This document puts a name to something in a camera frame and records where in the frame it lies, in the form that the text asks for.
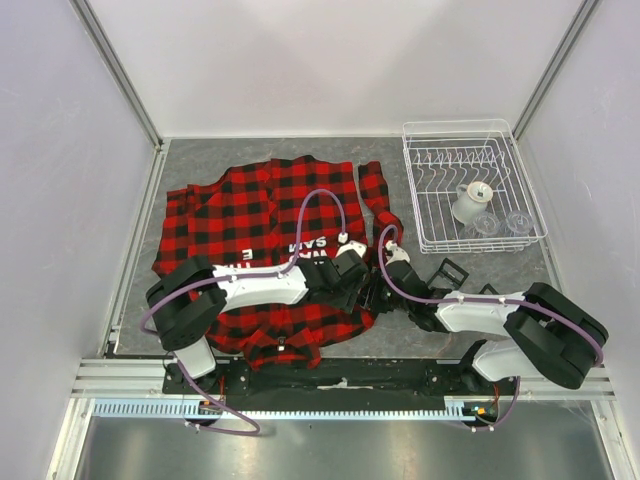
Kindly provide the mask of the red black plaid shirt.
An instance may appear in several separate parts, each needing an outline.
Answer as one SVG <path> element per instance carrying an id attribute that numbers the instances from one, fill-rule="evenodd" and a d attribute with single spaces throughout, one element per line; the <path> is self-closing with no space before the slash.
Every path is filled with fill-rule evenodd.
<path id="1" fill-rule="evenodd" d="M 339 233 L 376 246 L 390 224 L 403 227 L 379 162 L 274 158 L 168 192 L 152 269 L 164 277 L 198 255 L 240 268 L 284 264 L 296 253 L 332 256 Z"/>

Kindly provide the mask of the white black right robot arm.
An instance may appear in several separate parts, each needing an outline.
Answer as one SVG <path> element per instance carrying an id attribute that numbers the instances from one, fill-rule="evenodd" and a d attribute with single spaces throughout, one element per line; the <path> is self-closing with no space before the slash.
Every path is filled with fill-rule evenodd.
<path id="1" fill-rule="evenodd" d="M 549 284 L 535 282 L 512 294 L 466 294 L 423 281 L 394 243 L 384 246 L 377 259 L 371 310 L 401 310 L 428 332 L 486 335 L 467 351 L 457 371 L 460 386 L 469 393 L 533 374 L 577 390 L 603 361 L 606 327 Z"/>

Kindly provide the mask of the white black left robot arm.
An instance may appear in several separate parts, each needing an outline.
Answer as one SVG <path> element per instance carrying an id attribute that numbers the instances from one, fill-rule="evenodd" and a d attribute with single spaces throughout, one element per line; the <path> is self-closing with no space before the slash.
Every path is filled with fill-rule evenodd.
<path id="1" fill-rule="evenodd" d="M 294 254 L 280 265 L 238 268 L 193 256 L 146 293 L 147 314 L 185 382 L 208 393 L 219 382 L 216 352 L 240 354 L 254 369 L 270 363 L 315 367 L 323 346 L 374 322 L 357 305 L 370 276 L 367 246 L 342 244 L 332 256 Z"/>

